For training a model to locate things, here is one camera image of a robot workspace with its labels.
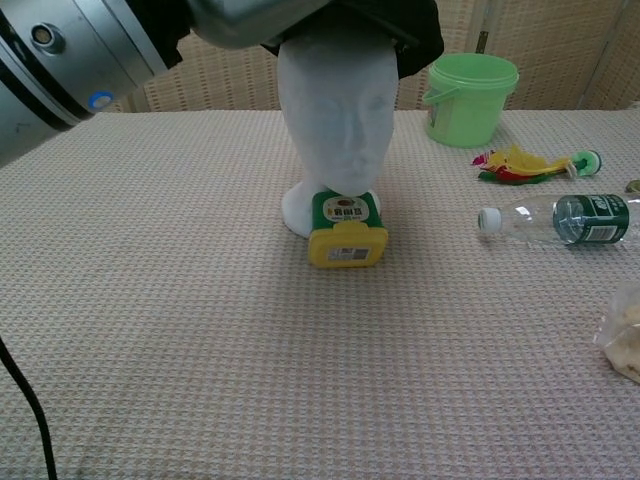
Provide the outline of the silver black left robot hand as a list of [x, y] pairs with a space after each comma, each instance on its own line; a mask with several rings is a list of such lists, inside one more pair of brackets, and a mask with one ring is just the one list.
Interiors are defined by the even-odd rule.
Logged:
[[324, 8], [323, 0], [193, 0], [192, 30], [224, 49], [263, 44]]

